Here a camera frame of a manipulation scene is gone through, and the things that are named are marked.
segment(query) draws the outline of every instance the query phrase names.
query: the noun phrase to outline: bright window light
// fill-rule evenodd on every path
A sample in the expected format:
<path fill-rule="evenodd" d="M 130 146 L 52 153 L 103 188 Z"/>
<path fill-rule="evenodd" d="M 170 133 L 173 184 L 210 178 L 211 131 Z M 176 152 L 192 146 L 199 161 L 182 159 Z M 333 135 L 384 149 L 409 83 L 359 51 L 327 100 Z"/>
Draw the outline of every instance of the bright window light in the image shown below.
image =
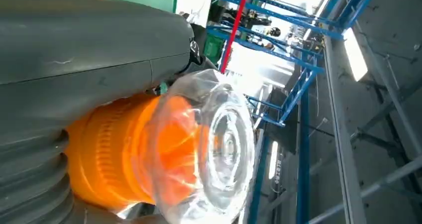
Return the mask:
<path fill-rule="evenodd" d="M 269 85 L 268 86 L 268 93 L 271 94 L 271 92 L 273 91 L 273 85 Z"/>
<path fill-rule="evenodd" d="M 366 66 L 365 59 L 363 59 L 363 54 L 357 43 L 353 29 L 347 29 L 343 36 L 345 39 L 344 46 L 346 47 L 346 53 L 349 58 L 353 77 L 356 81 L 359 81 L 368 72 L 368 67 Z"/>
<path fill-rule="evenodd" d="M 261 79 L 261 80 L 262 80 L 262 81 L 264 81 L 264 82 L 267 82 L 267 83 L 272 84 L 272 85 L 274 85 L 274 86 L 278 86 L 278 87 L 280 87 L 280 88 L 284 88 L 284 87 L 285 87 L 285 85 L 284 85 L 284 84 L 281 84 L 281 83 L 275 82 L 275 81 L 273 81 L 273 80 L 271 80 L 271 79 L 268 79 L 267 77 L 259 76 L 259 77 L 258 77 L 258 79 Z"/>
<path fill-rule="evenodd" d="M 261 89 L 261 93 L 259 94 L 259 101 L 262 101 L 262 97 L 264 97 L 264 88 Z M 258 115 L 259 114 L 259 110 L 261 109 L 261 102 L 258 102 L 257 106 L 256 106 L 256 111 L 255 114 Z"/>
<path fill-rule="evenodd" d="M 240 211 L 240 214 L 239 214 L 239 221 L 238 221 L 238 223 L 239 223 L 239 224 L 243 224 L 243 219 L 244 219 L 244 217 L 245 217 L 245 207 L 244 207 L 244 208 L 242 208 L 242 210 Z"/>
<path fill-rule="evenodd" d="M 270 159 L 270 170 L 268 172 L 268 179 L 272 179 L 276 174 L 276 162 L 278 157 L 278 143 L 276 141 L 273 142 L 273 146 L 271 147 L 271 159 Z"/>

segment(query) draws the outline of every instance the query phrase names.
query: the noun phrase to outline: gray plastic housing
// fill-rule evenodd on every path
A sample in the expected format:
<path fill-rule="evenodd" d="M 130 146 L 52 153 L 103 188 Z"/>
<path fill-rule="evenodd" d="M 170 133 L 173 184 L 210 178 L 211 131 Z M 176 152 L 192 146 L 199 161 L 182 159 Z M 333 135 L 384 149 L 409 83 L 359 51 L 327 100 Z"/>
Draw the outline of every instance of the gray plastic housing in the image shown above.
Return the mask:
<path fill-rule="evenodd" d="M 0 137 L 158 84 L 188 65 L 193 36 L 181 16 L 131 2 L 0 0 Z"/>
<path fill-rule="evenodd" d="M 0 223 L 123 223 L 74 205 L 63 129 L 188 70 L 193 37 L 136 3 L 0 0 Z"/>

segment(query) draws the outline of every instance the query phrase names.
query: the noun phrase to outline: fluorescent light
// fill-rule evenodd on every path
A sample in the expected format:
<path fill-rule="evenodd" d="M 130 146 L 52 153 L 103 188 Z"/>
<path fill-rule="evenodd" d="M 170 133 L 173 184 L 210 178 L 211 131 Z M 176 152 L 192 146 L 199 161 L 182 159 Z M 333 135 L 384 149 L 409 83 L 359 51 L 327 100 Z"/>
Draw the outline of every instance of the fluorescent light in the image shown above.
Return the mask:
<path fill-rule="evenodd" d="M 259 101 L 262 100 L 262 97 L 264 96 L 264 89 L 261 89 L 261 93 L 259 94 Z M 258 102 L 258 105 L 256 106 L 256 111 L 255 114 L 258 115 L 259 114 L 259 110 L 261 109 L 261 102 Z"/>
<path fill-rule="evenodd" d="M 359 81 L 368 72 L 368 67 L 366 66 L 365 59 L 363 58 L 353 29 L 347 29 L 343 36 L 345 39 L 344 46 L 346 48 L 347 57 L 349 58 L 353 77 L 356 81 Z"/>
<path fill-rule="evenodd" d="M 321 6 L 319 6 L 318 11 L 317 11 L 317 12 L 316 12 L 316 14 L 315 14 L 315 16 L 316 16 L 316 17 L 321 16 L 321 13 L 322 13 L 322 11 L 324 11 L 325 6 L 327 5 L 328 1 L 329 1 L 329 0 L 323 0 L 323 1 L 322 1 Z M 316 21 L 316 19 L 317 19 L 317 18 L 315 18 L 315 19 L 312 21 L 312 25 L 315 25 L 315 21 Z M 309 35 L 310 35 L 310 34 L 311 34 L 311 30 L 310 30 L 310 29 L 308 29 L 308 30 L 306 31 L 306 33 L 305 33 L 304 37 L 303 37 L 303 40 L 305 40 L 305 41 L 306 41 L 306 40 L 308 39 L 308 37 L 309 37 Z"/>
<path fill-rule="evenodd" d="M 276 141 L 273 142 L 273 146 L 271 147 L 271 159 L 270 159 L 270 169 L 268 171 L 268 179 L 272 179 L 276 174 L 276 162 L 278 156 L 278 143 Z"/>

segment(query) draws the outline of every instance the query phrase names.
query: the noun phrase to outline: red pipe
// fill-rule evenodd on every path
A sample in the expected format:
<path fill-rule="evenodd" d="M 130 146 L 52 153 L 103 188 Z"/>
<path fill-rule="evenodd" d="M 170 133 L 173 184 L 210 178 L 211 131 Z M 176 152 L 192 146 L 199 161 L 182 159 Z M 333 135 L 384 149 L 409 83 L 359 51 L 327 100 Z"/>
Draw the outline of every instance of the red pipe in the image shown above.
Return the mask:
<path fill-rule="evenodd" d="M 237 9 L 236 19 L 234 20 L 233 30 L 231 31 L 230 39 L 228 40 L 226 49 L 224 51 L 224 59 L 221 67 L 221 72 L 224 74 L 230 56 L 231 45 L 236 37 L 237 28 L 239 27 L 240 18 L 242 17 L 243 7 L 245 7 L 246 0 L 240 0 L 239 8 Z"/>

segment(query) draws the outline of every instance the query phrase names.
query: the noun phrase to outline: gray steel column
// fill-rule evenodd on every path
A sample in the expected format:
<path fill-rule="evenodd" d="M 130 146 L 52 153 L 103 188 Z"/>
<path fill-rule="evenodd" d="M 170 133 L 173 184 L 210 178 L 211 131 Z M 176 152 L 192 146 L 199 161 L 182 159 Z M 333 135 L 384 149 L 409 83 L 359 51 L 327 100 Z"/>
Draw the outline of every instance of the gray steel column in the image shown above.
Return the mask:
<path fill-rule="evenodd" d="M 405 166 L 397 169 L 396 171 L 390 173 L 389 175 L 385 176 L 384 178 L 381 178 L 377 182 L 373 183 L 371 186 L 367 187 L 365 190 L 363 190 L 360 193 L 360 196 L 362 198 L 366 198 L 369 195 L 375 193 L 376 191 L 380 190 L 385 185 L 391 184 L 415 171 L 420 169 L 422 167 L 422 156 L 417 157 L 412 162 L 406 164 Z M 324 213 L 320 214 L 319 216 L 313 218 L 309 221 L 309 224 L 317 224 L 322 222 L 323 220 L 327 219 L 328 217 L 340 212 L 344 208 L 343 203 L 339 203 L 336 206 L 328 209 Z"/>
<path fill-rule="evenodd" d="M 325 71 L 328 81 L 328 92 L 331 102 L 333 117 L 335 144 L 337 151 L 338 169 L 340 172 L 341 190 L 343 201 L 346 206 L 345 218 L 347 224 L 366 224 L 366 216 L 363 209 L 360 187 L 357 177 L 356 165 L 353 158 L 350 135 L 345 124 L 345 115 L 340 100 L 338 83 L 338 66 L 331 63 L 332 44 L 331 39 L 324 36 L 325 42 Z"/>

